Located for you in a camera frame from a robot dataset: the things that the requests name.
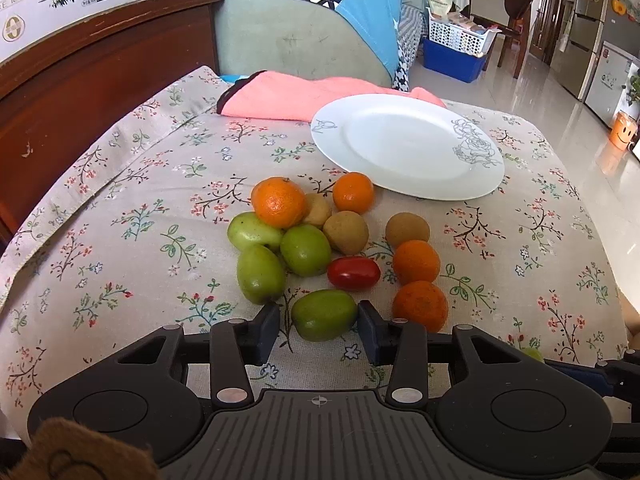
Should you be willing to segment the green fruit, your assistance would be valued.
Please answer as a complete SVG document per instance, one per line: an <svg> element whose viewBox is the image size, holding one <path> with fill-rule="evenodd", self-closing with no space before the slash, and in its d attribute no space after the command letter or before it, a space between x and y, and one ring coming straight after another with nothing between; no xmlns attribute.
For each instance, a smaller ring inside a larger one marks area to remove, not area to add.
<svg viewBox="0 0 640 480"><path fill-rule="evenodd" d="M328 239L322 231L308 224L293 226L285 232L280 253L288 268L302 278L323 274L332 260Z"/></svg>
<svg viewBox="0 0 640 480"><path fill-rule="evenodd" d="M250 245L242 250L236 265L236 279L244 297L260 306L278 300L285 291L285 270L276 254L262 245Z"/></svg>
<svg viewBox="0 0 640 480"><path fill-rule="evenodd" d="M229 242L240 252L252 245L262 245L272 252L280 248L284 232L260 220L254 212L242 212L229 223Z"/></svg>
<svg viewBox="0 0 640 480"><path fill-rule="evenodd" d="M357 314L356 301L338 289L310 292L292 307L292 321L297 333L313 342L332 340L348 332Z"/></svg>

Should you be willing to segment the green fruit bottom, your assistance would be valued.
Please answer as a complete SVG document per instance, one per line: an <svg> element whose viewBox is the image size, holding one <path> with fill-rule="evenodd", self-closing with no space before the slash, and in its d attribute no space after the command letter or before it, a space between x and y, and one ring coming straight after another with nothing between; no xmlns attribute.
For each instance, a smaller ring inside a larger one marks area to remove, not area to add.
<svg viewBox="0 0 640 480"><path fill-rule="evenodd" d="M292 321L297 333L313 342L332 340L348 332L357 314L356 301L338 289L310 292L292 307Z"/></svg>

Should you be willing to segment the red cherry tomato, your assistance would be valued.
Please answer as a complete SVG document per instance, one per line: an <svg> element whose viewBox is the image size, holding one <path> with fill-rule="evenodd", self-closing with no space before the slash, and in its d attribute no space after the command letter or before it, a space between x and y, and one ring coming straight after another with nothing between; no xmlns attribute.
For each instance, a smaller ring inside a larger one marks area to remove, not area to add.
<svg viewBox="0 0 640 480"><path fill-rule="evenodd" d="M378 264L367 257L352 256L333 260L326 270L329 282L348 292L372 288L381 278Z"/></svg>

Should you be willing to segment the brown kiwi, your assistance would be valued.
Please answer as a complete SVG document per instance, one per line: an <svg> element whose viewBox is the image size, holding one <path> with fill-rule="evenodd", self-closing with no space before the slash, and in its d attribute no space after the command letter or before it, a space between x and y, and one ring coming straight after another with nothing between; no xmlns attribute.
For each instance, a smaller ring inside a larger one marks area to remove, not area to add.
<svg viewBox="0 0 640 480"><path fill-rule="evenodd" d="M360 254L369 241L366 220L353 211L339 211L324 222L322 231L331 246L345 256Z"/></svg>
<svg viewBox="0 0 640 480"><path fill-rule="evenodd" d="M399 247L410 240L428 242L431 228L427 221L411 212L398 212L390 217L385 227L385 238L393 248Z"/></svg>

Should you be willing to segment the large orange top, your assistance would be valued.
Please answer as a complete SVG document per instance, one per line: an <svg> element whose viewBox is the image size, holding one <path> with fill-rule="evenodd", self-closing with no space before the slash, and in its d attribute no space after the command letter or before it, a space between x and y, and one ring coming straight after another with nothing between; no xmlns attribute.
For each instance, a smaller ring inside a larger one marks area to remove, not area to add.
<svg viewBox="0 0 640 480"><path fill-rule="evenodd" d="M259 220L281 230L296 226L307 214L305 193L284 177L258 182L250 193L250 203Z"/></svg>

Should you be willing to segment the small orange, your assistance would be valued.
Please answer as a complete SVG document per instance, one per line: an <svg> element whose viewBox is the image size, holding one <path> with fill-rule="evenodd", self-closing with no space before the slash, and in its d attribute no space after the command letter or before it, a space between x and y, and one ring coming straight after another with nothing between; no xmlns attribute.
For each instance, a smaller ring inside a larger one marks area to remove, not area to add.
<svg viewBox="0 0 640 480"><path fill-rule="evenodd" d="M349 172L341 176L333 187L333 201L338 210L348 210L356 214L369 211L375 201L375 189L371 180L359 172Z"/></svg>

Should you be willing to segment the brown kiwi hidden small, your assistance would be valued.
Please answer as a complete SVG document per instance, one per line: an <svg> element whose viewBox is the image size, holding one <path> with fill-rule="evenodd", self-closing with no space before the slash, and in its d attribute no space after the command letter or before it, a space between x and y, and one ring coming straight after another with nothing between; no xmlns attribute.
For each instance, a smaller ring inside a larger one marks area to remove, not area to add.
<svg viewBox="0 0 640 480"><path fill-rule="evenodd" d="M322 229L326 220L332 216L332 206L320 194L308 193L305 195L307 211L303 223Z"/></svg>

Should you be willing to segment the white ceramic plate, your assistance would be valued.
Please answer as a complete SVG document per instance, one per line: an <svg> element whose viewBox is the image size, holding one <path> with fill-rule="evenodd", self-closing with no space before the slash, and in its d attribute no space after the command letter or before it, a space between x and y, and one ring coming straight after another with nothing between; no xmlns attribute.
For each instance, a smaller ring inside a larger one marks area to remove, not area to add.
<svg viewBox="0 0 640 480"><path fill-rule="evenodd" d="M503 157L479 126L408 96L336 100L314 115L310 133L334 165L417 198L475 200L494 192L504 177Z"/></svg>

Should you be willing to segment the brown knitted sleeve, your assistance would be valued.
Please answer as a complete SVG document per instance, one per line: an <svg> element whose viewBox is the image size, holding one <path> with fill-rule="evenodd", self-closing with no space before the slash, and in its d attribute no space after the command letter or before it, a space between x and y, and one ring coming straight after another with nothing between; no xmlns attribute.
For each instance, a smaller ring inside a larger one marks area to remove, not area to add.
<svg viewBox="0 0 640 480"><path fill-rule="evenodd" d="M30 447L2 479L159 479L149 451L140 450L77 422L43 422Z"/></svg>

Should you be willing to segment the pink folded towel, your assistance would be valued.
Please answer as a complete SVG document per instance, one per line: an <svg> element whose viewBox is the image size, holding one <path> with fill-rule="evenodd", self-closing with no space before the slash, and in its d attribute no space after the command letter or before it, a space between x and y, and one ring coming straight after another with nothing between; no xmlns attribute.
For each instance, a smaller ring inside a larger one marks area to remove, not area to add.
<svg viewBox="0 0 640 480"><path fill-rule="evenodd" d="M326 104L364 94L403 96L446 106L441 99L423 88L402 92L357 78L308 80L273 70L261 70L235 81L218 98L216 112L224 117L311 122Z"/></svg>

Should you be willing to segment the orange smiley bucket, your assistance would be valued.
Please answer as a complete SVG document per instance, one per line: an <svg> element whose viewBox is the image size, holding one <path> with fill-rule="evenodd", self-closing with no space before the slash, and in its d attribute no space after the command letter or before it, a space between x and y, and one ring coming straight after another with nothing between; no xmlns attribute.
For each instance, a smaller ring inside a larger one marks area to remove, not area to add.
<svg viewBox="0 0 640 480"><path fill-rule="evenodd" d="M634 118L620 110L615 116L608 140L618 150L626 151L637 131L638 124Z"/></svg>

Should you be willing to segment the blue plastic bin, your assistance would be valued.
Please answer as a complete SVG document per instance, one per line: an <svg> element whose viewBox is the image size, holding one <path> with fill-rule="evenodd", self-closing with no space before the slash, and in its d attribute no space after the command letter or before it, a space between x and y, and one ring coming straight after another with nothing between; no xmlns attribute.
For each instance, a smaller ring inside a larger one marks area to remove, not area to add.
<svg viewBox="0 0 640 480"><path fill-rule="evenodd" d="M428 38L423 39L423 66L428 70L470 84L477 80L485 64L486 58L477 58L436 44Z"/></svg>

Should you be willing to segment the dark wooden cabinet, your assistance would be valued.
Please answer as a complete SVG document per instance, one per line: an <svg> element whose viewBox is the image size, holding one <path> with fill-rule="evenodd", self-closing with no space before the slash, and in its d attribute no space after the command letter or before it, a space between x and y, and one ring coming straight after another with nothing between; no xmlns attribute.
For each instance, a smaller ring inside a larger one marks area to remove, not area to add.
<svg viewBox="0 0 640 480"><path fill-rule="evenodd" d="M218 55L224 0L141 0L81 21L1 66L1 243L122 116Z"/></svg>

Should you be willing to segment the houndstooth sofa cover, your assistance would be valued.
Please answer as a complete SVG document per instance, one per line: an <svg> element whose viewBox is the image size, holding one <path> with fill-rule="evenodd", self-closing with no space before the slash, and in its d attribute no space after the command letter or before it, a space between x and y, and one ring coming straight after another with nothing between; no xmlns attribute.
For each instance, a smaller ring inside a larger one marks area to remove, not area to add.
<svg viewBox="0 0 640 480"><path fill-rule="evenodd" d="M424 30L424 14L403 3L398 25L398 66L392 83L394 90L409 91L409 70L416 60Z"/></svg>

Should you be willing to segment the silver refrigerator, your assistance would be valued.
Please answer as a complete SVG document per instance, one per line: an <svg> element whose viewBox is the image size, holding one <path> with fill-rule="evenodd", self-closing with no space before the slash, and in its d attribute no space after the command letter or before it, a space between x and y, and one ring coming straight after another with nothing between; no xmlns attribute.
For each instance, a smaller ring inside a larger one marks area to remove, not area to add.
<svg viewBox="0 0 640 480"><path fill-rule="evenodd" d="M605 125L620 112L637 119L639 102L629 91L639 70L639 0L564 0L551 67Z"/></svg>

